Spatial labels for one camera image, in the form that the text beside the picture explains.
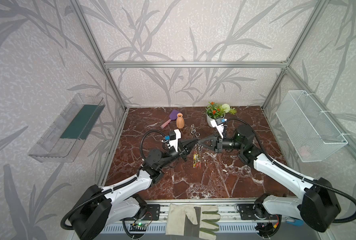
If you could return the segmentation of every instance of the brown marble surface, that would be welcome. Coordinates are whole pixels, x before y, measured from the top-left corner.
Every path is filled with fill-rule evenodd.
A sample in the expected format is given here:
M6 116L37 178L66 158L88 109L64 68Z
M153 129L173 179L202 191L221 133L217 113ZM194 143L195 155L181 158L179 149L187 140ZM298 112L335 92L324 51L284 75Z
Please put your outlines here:
M161 130L159 126L169 119L173 109L181 112L185 120L185 127L181 129L181 139L193 137L190 134L191 124L194 124L197 132L201 134L200 138L216 133L215 128L208 126L203 107L130 108L106 185L114 184L136 173L142 163L139 142L143 134L151 129ZM257 131L268 154L286 163L261 108L237 107L237 111L235 116L249 123ZM226 114L226 118L235 116ZM228 136L232 135L239 124L237 121L228 124ZM167 135L176 128L175 121L171 121L162 131ZM157 133L147 137L143 144L144 154L146 155L152 148L163 151L161 140L162 137ZM199 169L193 168L191 152L187 162L179 159L172 163L174 168L164 168L164 177L156 185L139 192L139 195L145 200L259 197L263 193L276 196L292 195L288 189L269 176L243 164L236 154L236 150L215 154L203 148L206 165L202 164Z

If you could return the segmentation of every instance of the white wire basket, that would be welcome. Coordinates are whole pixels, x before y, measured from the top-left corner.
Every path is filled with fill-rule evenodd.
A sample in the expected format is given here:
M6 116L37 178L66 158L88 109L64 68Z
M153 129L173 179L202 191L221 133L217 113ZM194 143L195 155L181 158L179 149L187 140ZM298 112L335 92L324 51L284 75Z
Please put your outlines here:
M322 161L347 144L343 134L304 90L288 91L276 115L303 162Z

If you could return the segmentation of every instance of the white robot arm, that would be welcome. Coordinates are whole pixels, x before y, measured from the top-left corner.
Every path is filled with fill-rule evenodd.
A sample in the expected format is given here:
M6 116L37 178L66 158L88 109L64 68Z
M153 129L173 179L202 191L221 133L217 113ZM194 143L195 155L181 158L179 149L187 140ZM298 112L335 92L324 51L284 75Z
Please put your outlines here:
M164 136L159 130L152 131ZM197 138L181 141L180 137L181 132L178 129L164 136L163 142L167 143L169 150L162 152L151 149L137 174L110 186L89 187L74 208L63 217L61 227L75 230L80 240L90 240L108 224L128 217L138 219L144 216L147 204L136 193L156 184L164 175L161 170L163 167L180 157L186 161L198 141ZM66 219L69 219L71 226L65 224Z
M226 136L229 120L244 123L234 131L233 137ZM272 159L265 152L257 133L248 123L238 118L225 121L214 119L211 123L216 125L219 135L205 137L198 141L199 145L216 153L222 152L223 149L239 150L237 156L243 163L270 176L296 195L296 197L262 195L255 201L256 216L263 217L265 213L269 213L301 219L319 232L324 232L333 222L344 223L356 219L356 212L348 218L335 219L341 211L335 194L338 193L348 198L356 206L356 200L353 197L334 189L326 179L313 179ZM260 148L253 144L254 138L257 139Z

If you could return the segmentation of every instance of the leaf pattern wallpaper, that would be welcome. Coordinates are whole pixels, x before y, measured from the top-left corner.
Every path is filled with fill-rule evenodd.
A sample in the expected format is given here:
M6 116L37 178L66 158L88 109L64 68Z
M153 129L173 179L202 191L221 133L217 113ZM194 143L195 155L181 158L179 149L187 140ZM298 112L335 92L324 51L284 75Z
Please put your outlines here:
M316 0L80 0L106 61L283 61ZM279 69L111 69L128 106L259 105Z
M0 239L65 239L123 114L68 1L0 0ZM106 107L73 163L27 155L76 93Z
M330 1L291 66L356 139L356 0ZM271 99L265 114L287 162L313 177L324 177L356 198L356 160L342 148L321 162L300 161L275 112L288 90L298 90L289 77ZM339 197L341 217L355 206ZM356 220L330 226L337 240L356 240Z

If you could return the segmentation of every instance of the white flower pot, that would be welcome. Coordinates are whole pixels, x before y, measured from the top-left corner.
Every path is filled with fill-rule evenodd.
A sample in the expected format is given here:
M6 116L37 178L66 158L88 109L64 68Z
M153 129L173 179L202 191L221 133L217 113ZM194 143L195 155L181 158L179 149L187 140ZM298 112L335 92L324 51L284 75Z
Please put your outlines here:
M211 120L213 120L213 119L210 118L209 115L207 115L207 113L206 113L206 119L207 119L207 124L209 124L209 126L212 127L210 122L211 122Z

